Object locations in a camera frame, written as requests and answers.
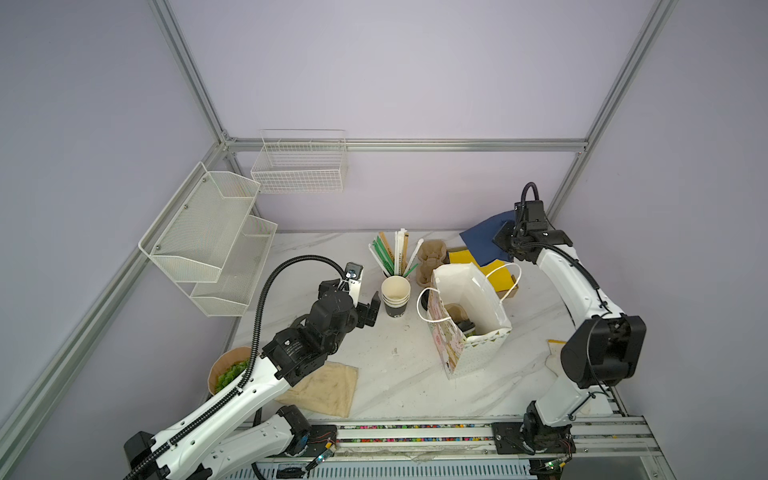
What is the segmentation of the blue paper napkin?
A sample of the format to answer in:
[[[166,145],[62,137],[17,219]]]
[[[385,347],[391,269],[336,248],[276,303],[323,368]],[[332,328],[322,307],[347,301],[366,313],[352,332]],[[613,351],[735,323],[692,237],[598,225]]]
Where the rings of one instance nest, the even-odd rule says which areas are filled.
[[[467,250],[479,266],[485,267],[497,260],[509,260],[509,255],[493,242],[493,238],[507,222],[514,222],[515,219],[513,210],[502,212],[460,233]]]

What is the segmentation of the white paper gift bag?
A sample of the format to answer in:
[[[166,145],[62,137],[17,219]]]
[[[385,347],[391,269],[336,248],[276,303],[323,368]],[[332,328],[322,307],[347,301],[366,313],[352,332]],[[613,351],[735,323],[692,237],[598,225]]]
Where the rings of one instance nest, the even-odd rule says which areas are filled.
[[[432,272],[418,297],[417,313],[429,325],[449,379],[490,364],[512,331],[504,301],[518,289],[522,269],[501,263],[483,273],[472,263],[446,264]]]

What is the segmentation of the single brown pulp cup carrier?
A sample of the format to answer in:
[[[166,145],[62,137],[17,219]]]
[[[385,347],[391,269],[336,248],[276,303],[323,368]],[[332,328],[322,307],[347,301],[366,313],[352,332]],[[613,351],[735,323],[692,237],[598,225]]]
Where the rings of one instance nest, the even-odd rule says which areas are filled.
[[[452,321],[455,324],[460,324],[462,322],[469,320],[469,315],[466,312],[466,310],[458,303],[451,303],[447,304],[445,306],[446,312],[448,316],[452,319]]]

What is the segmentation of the white straw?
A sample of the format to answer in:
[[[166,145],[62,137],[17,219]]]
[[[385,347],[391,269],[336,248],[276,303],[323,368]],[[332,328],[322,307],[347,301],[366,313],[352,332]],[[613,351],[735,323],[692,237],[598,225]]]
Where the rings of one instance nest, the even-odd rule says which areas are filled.
[[[418,252],[419,252],[423,242],[424,242],[424,239],[420,238],[417,241],[416,245],[414,246],[413,251],[411,252],[409,260],[408,260],[408,262],[406,264],[405,271],[403,273],[404,277],[408,277],[410,275],[410,273],[413,271],[413,269],[415,268],[416,258],[417,258]]]

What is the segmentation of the black plastic cup lid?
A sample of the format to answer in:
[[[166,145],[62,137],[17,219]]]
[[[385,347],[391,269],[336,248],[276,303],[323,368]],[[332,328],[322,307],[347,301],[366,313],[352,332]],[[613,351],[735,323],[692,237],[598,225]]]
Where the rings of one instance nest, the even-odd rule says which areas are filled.
[[[420,303],[420,306],[421,306],[421,308],[422,308],[423,310],[425,310],[425,311],[427,311],[427,310],[428,310],[428,305],[429,305],[429,296],[430,296],[430,290],[429,290],[429,289],[424,289],[424,290],[423,290],[423,291],[420,293],[420,297],[419,297],[419,303]]]

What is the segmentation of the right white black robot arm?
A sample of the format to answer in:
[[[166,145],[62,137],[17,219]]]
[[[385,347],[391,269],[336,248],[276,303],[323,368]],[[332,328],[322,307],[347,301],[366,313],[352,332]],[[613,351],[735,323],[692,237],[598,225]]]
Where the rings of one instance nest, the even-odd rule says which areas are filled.
[[[496,430],[497,446],[529,455],[571,453],[572,422],[598,393],[606,394],[634,375],[647,327],[603,291],[578,258],[572,240],[551,224],[535,183],[523,187],[514,212],[515,219],[500,228],[493,243],[509,258],[529,262],[549,278],[575,331],[560,350],[558,379],[529,404],[516,433]]]

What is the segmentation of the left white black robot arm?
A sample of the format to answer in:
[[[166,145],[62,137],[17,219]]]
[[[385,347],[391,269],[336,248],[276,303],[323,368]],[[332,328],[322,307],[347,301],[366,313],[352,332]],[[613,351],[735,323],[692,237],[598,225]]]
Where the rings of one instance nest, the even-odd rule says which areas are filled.
[[[315,261],[336,270],[337,278],[322,282],[310,311],[260,343],[262,316],[269,290],[287,268],[310,261],[293,257],[276,267],[261,291],[254,317],[247,368],[193,413],[167,429],[140,431],[124,445],[130,479],[219,479],[245,463],[272,455],[302,452],[310,425],[295,407],[283,407],[257,427],[235,430],[264,405],[296,386],[335,354],[346,335],[374,326],[381,300],[359,300],[363,266],[340,266],[317,255]]]

